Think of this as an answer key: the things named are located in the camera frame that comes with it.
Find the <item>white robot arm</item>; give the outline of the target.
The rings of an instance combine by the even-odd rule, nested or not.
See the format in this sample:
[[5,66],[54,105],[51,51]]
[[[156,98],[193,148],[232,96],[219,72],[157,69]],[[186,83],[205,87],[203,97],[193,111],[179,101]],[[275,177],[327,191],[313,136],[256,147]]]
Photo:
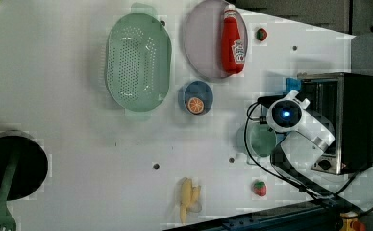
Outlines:
[[297,90],[273,102],[267,110],[266,123],[276,133],[286,133],[273,149],[270,162],[284,177],[310,187],[313,182],[296,170],[289,156],[324,154],[335,141],[328,128],[330,121],[321,122],[307,111],[310,101],[297,98]]

